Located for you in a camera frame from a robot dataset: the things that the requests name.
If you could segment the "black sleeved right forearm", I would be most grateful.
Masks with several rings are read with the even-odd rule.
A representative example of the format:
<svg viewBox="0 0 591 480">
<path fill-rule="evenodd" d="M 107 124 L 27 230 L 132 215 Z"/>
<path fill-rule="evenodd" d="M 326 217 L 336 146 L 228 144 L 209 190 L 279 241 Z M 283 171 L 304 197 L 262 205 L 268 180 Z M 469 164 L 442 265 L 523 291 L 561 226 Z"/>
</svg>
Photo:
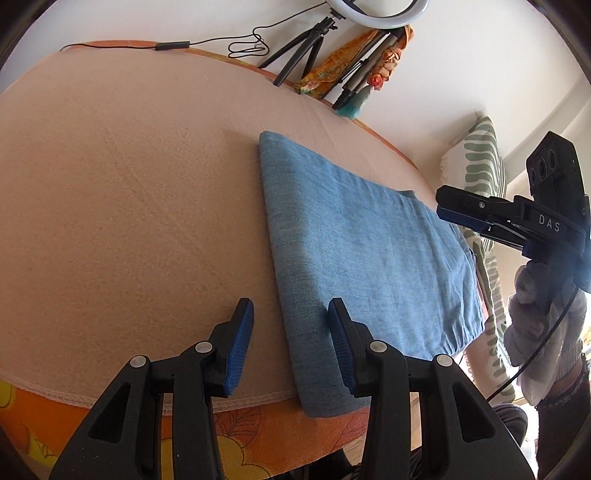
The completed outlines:
<svg viewBox="0 0 591 480">
<path fill-rule="evenodd" d="M 566 455 L 590 414 L 589 368 L 584 354 L 578 376 L 560 394 L 542 400 L 537 450 L 538 478 L 544 479 Z"/>
</svg>

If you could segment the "white gloved right hand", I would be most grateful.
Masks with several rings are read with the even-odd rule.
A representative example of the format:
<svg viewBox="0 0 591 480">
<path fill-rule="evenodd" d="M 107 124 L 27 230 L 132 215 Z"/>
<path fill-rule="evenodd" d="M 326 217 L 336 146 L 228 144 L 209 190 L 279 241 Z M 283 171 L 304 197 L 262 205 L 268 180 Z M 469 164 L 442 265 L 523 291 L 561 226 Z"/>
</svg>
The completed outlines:
<svg viewBox="0 0 591 480">
<path fill-rule="evenodd" d="M 545 264 L 530 261 L 516 272 L 509 299 L 511 324 L 504 344 L 511 365 L 525 367 L 518 383 L 528 403 L 537 406 L 555 383 L 565 379 L 581 358 L 586 294 L 568 278 L 551 291 L 553 275 Z"/>
</svg>

